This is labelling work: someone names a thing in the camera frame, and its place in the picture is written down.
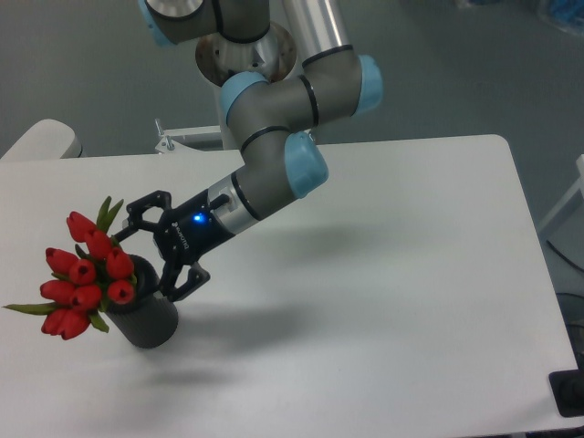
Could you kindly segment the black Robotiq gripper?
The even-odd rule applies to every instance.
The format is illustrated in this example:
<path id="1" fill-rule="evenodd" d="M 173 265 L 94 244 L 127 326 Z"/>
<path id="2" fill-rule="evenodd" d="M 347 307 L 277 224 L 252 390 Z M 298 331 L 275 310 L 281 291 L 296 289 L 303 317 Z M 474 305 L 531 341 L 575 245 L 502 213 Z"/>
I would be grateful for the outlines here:
<path id="1" fill-rule="evenodd" d="M 172 195 L 158 190 L 127 205 L 125 225 L 112 238 L 121 243 L 139 231 L 150 232 L 165 262 L 158 288 L 169 301 L 182 301 L 211 279 L 200 258 L 235 236 L 220 223 L 213 206 L 208 190 L 174 208 Z M 162 211 L 157 222 L 144 218 L 152 208 Z M 186 279 L 178 285 L 184 266 L 189 266 Z"/>

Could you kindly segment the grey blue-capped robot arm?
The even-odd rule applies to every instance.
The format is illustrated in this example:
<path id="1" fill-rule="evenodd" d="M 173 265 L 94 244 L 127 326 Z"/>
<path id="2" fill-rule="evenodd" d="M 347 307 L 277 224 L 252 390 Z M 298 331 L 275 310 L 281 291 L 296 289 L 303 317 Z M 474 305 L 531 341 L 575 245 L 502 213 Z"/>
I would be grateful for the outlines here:
<path id="1" fill-rule="evenodd" d="M 156 191 L 130 203 L 118 233 L 152 234 L 163 269 L 147 294 L 180 301 L 209 279 L 200 258 L 323 184 L 329 171 L 309 131 L 373 110 L 382 100 L 379 67 L 356 54 L 337 1 L 284 4 L 302 71 L 275 79 L 278 61 L 266 1 L 142 1 L 156 41 L 177 45 L 216 37 L 214 63 L 224 76 L 223 129 L 243 165 L 179 206 Z"/>

